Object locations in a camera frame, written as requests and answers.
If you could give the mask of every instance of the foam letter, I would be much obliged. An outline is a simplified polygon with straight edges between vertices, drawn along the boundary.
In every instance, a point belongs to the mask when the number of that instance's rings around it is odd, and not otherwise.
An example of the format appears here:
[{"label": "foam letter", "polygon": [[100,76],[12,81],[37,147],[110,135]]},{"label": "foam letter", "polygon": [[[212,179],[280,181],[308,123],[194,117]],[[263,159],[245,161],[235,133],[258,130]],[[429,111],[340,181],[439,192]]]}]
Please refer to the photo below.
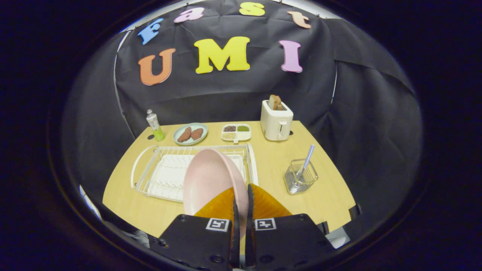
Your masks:
[{"label": "foam letter", "polygon": [[298,48],[301,45],[294,41],[280,41],[284,50],[284,64],[281,69],[284,71],[302,72],[303,68],[298,61]]},{"label": "foam letter", "polygon": [[265,14],[264,6],[260,3],[244,2],[240,7],[242,15],[263,16]]},{"label": "foam letter", "polygon": [[291,14],[293,16],[293,22],[295,24],[303,27],[303,28],[311,28],[311,25],[305,23],[305,20],[309,20],[308,17],[305,17],[301,14],[301,12],[298,11],[288,11],[288,14]]},{"label": "foam letter", "polygon": [[209,59],[216,66],[217,70],[222,70],[229,58],[228,70],[249,70],[246,60],[246,45],[249,42],[247,37],[232,37],[221,49],[213,39],[204,39],[194,43],[199,48],[199,67],[196,73],[208,73],[213,71],[213,66],[209,65]]},{"label": "foam letter", "polygon": [[162,72],[158,75],[152,74],[152,60],[155,55],[148,55],[141,60],[139,60],[139,65],[141,66],[141,82],[144,85],[152,86],[164,82],[169,75],[171,75],[172,68],[172,57],[176,49],[166,49],[159,53],[162,57]]},{"label": "foam letter", "polygon": [[152,24],[148,25],[145,29],[141,30],[138,36],[142,37],[142,45],[148,43],[153,37],[157,36],[159,32],[155,31],[158,30],[161,26],[159,25],[162,22],[162,18],[155,20]]},{"label": "foam letter", "polygon": [[183,11],[181,12],[180,16],[174,20],[174,22],[182,23],[187,20],[189,21],[197,20],[204,15],[202,14],[203,11],[204,11],[204,8],[193,8],[190,10]]}]

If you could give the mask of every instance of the black fabric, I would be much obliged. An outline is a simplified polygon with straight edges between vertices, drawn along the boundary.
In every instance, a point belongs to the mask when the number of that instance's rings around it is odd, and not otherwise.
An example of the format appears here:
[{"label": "black fabric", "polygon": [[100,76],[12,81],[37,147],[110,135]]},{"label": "black fabric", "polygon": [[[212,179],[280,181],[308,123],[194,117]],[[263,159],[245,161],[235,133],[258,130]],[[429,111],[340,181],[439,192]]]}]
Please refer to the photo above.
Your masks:
[{"label": "black fabric", "polygon": [[[276,93],[305,123],[316,122],[331,101],[335,83],[335,62],[331,35],[322,19],[288,5],[261,1],[266,14],[260,17],[239,13],[244,1],[208,0],[162,15],[158,35],[142,45],[137,34],[157,18],[132,31],[121,46],[116,65],[117,87],[122,109],[133,133],[147,126],[146,110],[151,108],[163,124],[189,122],[256,121],[261,100]],[[194,21],[173,21],[186,9],[203,7],[204,16]],[[287,11],[303,12],[311,29],[297,26]],[[199,50],[196,41],[213,39],[223,48],[236,36],[250,38],[247,71],[197,74]],[[285,72],[280,40],[301,44],[298,50],[303,72]],[[175,48],[172,72],[166,81],[147,86],[140,81],[139,59]],[[153,60],[153,74],[162,71],[161,58]]]},{"label": "black fabric", "polygon": [[421,115],[414,94],[389,75],[338,61],[338,78],[319,140],[363,209],[345,227],[356,239],[408,192],[420,159]]},{"label": "black fabric", "polygon": [[[261,100],[279,95],[327,152],[363,209],[345,226],[357,239],[398,208],[413,181],[422,138],[414,89],[390,53],[356,26],[272,1],[260,1],[265,15],[244,16],[239,14],[242,2],[208,0],[163,14],[158,35],[146,45],[137,34],[157,18],[127,35],[115,65],[127,123],[139,136],[148,127],[148,108],[161,125],[256,121]],[[202,18],[174,23],[182,11],[194,7],[205,8]],[[287,11],[301,12],[312,27],[297,26]],[[63,127],[70,164],[97,205],[112,170],[133,142],[113,82],[114,58],[123,36],[114,37],[86,64],[72,90]],[[196,41],[214,39],[223,48],[235,36],[250,38],[250,70],[195,72]],[[303,72],[281,69],[279,40],[301,44]],[[158,74],[159,52],[169,48],[176,49],[170,77],[144,85],[138,61],[157,56],[152,73]]]},{"label": "black fabric", "polygon": [[79,73],[65,105],[62,147],[67,167],[102,218],[133,231],[102,204],[110,174],[134,141],[121,117],[113,84],[115,53],[124,35],[109,40]]}]

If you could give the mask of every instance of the blue letter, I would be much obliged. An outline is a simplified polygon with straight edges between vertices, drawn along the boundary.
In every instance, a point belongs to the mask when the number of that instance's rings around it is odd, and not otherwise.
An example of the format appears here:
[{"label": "blue letter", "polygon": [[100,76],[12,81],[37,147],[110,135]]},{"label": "blue letter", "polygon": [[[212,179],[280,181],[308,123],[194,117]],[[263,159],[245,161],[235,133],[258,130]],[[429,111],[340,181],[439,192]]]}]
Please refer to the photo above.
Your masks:
[{"label": "blue letter", "polygon": [[154,23],[148,25],[145,29],[141,30],[141,32],[139,32],[139,34],[137,34],[138,36],[141,36],[142,39],[144,40],[142,42],[142,45],[145,45],[146,43],[148,43],[153,37],[155,37],[158,32],[154,32],[155,30],[158,30],[161,26],[159,25],[160,22],[162,22],[162,18],[159,18],[157,20],[154,21]]}]

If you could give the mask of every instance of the blue plate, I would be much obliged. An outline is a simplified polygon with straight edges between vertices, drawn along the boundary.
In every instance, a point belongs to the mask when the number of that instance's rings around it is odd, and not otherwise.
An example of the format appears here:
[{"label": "blue plate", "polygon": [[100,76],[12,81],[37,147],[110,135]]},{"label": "blue plate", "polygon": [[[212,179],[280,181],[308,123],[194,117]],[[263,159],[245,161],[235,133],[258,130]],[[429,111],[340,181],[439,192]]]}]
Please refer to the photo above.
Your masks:
[{"label": "blue plate", "polygon": [[[182,133],[184,133],[184,130],[188,127],[191,127],[191,131],[194,131],[199,128],[204,129],[204,131],[202,132],[202,135],[198,140],[193,140],[192,138],[190,138],[187,141],[178,142],[177,139],[182,135]],[[189,146],[189,145],[194,145],[198,142],[201,142],[206,137],[207,134],[208,134],[208,127],[206,125],[199,122],[193,122],[193,123],[183,125],[181,128],[177,129],[174,132],[173,139],[174,139],[174,142],[177,143],[178,145]]]}]

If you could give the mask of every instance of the plate with food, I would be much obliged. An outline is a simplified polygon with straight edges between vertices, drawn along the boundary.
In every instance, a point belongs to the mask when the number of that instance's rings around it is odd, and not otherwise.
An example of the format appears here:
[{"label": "plate with food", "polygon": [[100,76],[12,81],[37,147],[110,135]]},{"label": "plate with food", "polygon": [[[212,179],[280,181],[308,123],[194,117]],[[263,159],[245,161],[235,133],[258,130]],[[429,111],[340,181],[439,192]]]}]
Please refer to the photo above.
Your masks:
[{"label": "plate with food", "polygon": [[244,123],[226,124],[221,130],[221,139],[224,141],[233,141],[237,144],[239,141],[249,140],[251,138],[251,127]]},{"label": "plate with food", "polygon": [[202,123],[193,122],[183,125],[174,132],[174,142],[181,146],[194,145],[202,141],[208,134],[208,127]]}]

